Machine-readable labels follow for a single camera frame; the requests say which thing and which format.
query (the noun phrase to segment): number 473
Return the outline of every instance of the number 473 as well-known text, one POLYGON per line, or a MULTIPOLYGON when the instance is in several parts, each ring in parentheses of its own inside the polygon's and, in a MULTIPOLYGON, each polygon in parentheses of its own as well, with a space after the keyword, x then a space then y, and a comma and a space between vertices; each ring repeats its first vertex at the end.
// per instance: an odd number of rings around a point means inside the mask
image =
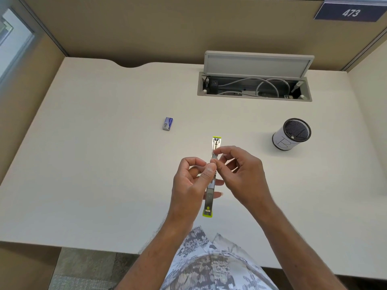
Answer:
POLYGON ((358 16, 360 13, 360 10, 356 10, 356 9, 348 9, 347 11, 345 11, 342 15, 345 16, 345 17, 356 17, 358 16))

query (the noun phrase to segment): hand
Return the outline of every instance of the hand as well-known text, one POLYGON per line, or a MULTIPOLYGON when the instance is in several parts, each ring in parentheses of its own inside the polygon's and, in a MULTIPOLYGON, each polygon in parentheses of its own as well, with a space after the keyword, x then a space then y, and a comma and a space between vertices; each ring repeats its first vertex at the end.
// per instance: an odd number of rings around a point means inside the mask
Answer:
POLYGON ((250 213, 259 211, 264 214, 267 208, 275 206, 260 159, 236 146, 222 146, 214 153, 223 155, 210 162, 216 164, 226 186, 250 213))
MULTIPOLYGON (((215 172, 215 164, 206 164, 199 158, 181 160, 173 178, 171 205, 164 224, 182 230, 185 233, 184 237, 191 231, 202 206, 202 200, 205 199, 206 188, 214 178, 215 172)), ((223 180, 215 181, 215 185, 223 184, 223 180)), ((214 193, 214 198, 220 196, 220 192, 214 193)))

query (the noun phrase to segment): room number sign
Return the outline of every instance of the room number sign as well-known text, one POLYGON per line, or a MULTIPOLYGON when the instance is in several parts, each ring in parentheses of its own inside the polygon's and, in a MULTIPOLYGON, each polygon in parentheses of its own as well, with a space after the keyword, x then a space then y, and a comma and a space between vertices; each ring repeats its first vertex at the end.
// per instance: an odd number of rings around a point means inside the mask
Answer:
POLYGON ((387 4, 324 2, 314 19, 376 22, 387 11, 387 4))

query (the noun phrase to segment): window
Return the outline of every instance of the window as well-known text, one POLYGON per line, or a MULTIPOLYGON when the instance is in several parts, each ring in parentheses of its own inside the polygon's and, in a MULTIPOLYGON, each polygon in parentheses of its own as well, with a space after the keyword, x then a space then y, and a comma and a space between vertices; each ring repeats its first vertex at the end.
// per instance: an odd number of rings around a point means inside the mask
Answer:
POLYGON ((0 23, 0 81, 32 38, 31 30, 7 9, 0 23))

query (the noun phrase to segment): desk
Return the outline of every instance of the desk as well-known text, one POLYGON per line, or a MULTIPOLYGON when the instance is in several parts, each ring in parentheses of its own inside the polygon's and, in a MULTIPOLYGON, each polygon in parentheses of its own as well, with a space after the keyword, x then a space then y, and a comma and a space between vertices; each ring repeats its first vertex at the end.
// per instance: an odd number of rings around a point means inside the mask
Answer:
MULTIPOLYGON (((294 102, 197 96, 199 71, 65 58, 0 187, 0 240, 137 253, 167 213, 181 158, 209 160, 221 136, 262 159, 275 201, 335 273, 386 279, 387 182, 347 73, 308 71, 313 102, 294 102), (280 151, 271 136, 291 117, 312 137, 280 151)), ((195 225, 279 267, 220 191, 214 217, 195 225)))

